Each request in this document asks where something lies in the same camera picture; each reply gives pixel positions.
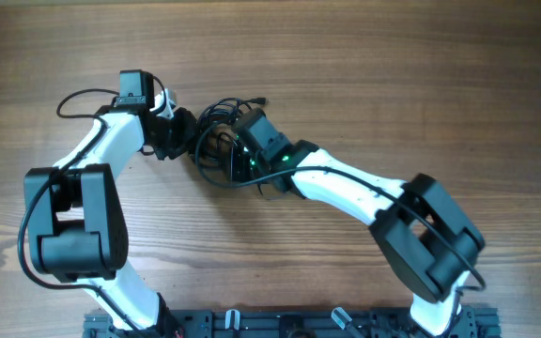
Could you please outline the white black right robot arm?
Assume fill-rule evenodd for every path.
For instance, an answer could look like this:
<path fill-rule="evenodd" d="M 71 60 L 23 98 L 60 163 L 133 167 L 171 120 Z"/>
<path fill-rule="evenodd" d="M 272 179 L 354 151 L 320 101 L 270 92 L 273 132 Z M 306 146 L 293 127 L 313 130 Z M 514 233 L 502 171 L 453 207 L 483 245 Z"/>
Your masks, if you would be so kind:
<path fill-rule="evenodd" d="M 366 173 L 300 140 L 291 143 L 255 108 L 229 122 L 237 141 L 228 179 L 331 205 L 367 225 L 397 278 L 412 292 L 412 334 L 447 337 L 486 242 L 433 177 Z"/>

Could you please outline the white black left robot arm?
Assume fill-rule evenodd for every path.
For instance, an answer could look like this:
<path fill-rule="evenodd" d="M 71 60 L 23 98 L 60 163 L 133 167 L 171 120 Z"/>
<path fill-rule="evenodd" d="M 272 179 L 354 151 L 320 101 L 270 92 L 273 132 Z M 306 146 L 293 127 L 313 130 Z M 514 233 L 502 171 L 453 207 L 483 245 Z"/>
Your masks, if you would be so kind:
<path fill-rule="evenodd" d="M 112 101 L 91 114 L 89 134 L 69 155 L 24 177 L 25 213 L 17 238 L 21 269 L 50 290 L 83 289 L 121 337 L 181 337 L 163 297 L 128 260 L 129 235 L 116 179 L 137 152 L 173 160 L 191 147 L 196 120 L 162 82 L 123 70 Z"/>

